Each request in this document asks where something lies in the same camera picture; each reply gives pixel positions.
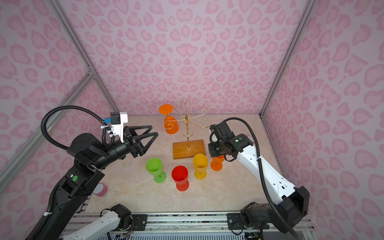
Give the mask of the orange wine glass front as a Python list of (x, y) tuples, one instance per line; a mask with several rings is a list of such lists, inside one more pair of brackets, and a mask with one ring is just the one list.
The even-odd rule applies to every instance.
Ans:
[(210, 166), (211, 169), (218, 172), (223, 168), (223, 161), (225, 160), (224, 156), (214, 157)]

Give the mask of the pink white tape roll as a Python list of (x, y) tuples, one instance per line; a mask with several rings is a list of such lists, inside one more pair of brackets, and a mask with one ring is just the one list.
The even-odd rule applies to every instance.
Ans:
[(109, 188), (107, 187), (107, 185), (103, 183), (98, 183), (95, 189), (93, 190), (93, 195), (97, 197), (103, 197), (108, 193), (108, 191)]

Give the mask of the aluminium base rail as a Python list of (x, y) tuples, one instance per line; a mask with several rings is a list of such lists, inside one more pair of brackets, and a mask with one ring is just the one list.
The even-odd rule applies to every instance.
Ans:
[(60, 235), (61, 240), (292, 240), (273, 224), (244, 227), (239, 212), (136, 213), (128, 230), (103, 229), (108, 219), (98, 214), (76, 214)]

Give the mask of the orange wine glass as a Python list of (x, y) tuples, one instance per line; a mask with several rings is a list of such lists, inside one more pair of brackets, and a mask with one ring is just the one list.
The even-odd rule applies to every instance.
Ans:
[(210, 166), (211, 169), (218, 172), (223, 168), (223, 161), (225, 160), (224, 156), (214, 157)]
[(170, 104), (165, 104), (159, 107), (159, 112), (162, 115), (166, 116), (164, 119), (163, 128), (169, 135), (176, 134), (179, 131), (179, 125), (177, 120), (171, 116), (173, 110), (174, 107)]

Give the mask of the green plastic wine glass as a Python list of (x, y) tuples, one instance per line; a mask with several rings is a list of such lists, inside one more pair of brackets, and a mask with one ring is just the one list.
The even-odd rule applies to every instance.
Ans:
[(154, 177), (154, 181), (158, 184), (163, 183), (167, 174), (163, 170), (163, 163), (159, 158), (151, 158), (146, 163), (146, 170)]

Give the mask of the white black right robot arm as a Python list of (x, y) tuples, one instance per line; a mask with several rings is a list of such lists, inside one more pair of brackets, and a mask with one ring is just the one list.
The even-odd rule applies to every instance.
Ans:
[(260, 181), (267, 206), (250, 203), (241, 210), (241, 224), (244, 228), (258, 226), (263, 230), (266, 224), (273, 224), (281, 233), (290, 233), (298, 239), (294, 227), (308, 213), (310, 193), (305, 187), (296, 187), (283, 177), (261, 155), (260, 145), (255, 133), (246, 121), (252, 138), (244, 134), (235, 135), (224, 120), (210, 126), (209, 153), (214, 157), (231, 156), (239, 161)]

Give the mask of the red plastic wine glass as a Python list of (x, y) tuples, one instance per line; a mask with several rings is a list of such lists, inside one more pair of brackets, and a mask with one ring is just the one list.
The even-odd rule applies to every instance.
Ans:
[(188, 176), (188, 169), (184, 166), (177, 166), (172, 170), (172, 179), (180, 192), (184, 192), (189, 188)]

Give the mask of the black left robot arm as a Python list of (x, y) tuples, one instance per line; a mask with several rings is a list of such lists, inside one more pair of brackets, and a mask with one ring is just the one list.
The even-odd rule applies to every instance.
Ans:
[(67, 148), (74, 165), (54, 186), (46, 212), (28, 240), (57, 240), (80, 205), (90, 196), (102, 178), (101, 171), (127, 155), (143, 156), (158, 137), (152, 126), (124, 127), (123, 140), (105, 147), (94, 135), (77, 136)]

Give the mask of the wooden rack base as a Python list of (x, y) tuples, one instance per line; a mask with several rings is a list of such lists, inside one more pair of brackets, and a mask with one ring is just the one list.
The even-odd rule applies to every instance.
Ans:
[(193, 140), (173, 143), (174, 160), (192, 158), (197, 154), (206, 155), (204, 140)]

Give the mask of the yellow plastic wine glass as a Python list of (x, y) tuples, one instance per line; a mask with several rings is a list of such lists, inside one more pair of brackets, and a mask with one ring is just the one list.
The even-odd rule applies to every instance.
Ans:
[(198, 180), (204, 180), (207, 177), (208, 158), (203, 154), (197, 154), (193, 158), (195, 168), (194, 176)]

